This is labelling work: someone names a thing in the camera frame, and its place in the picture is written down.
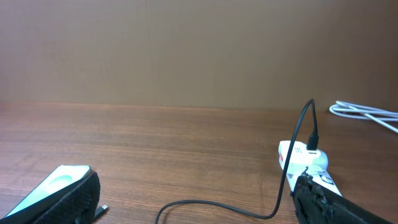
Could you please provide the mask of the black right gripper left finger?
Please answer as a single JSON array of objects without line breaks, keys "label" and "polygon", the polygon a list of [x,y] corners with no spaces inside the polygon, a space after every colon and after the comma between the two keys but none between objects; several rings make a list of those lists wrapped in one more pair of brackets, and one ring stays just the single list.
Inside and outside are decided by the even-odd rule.
[{"label": "black right gripper left finger", "polygon": [[91,224],[100,199],[96,172],[1,219],[1,224]]}]

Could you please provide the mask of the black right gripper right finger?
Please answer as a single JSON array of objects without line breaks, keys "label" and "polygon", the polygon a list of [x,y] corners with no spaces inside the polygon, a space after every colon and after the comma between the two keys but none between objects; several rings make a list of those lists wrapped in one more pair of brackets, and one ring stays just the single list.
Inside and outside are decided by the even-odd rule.
[{"label": "black right gripper right finger", "polygon": [[391,224],[313,181],[298,177],[292,198],[300,224]]}]

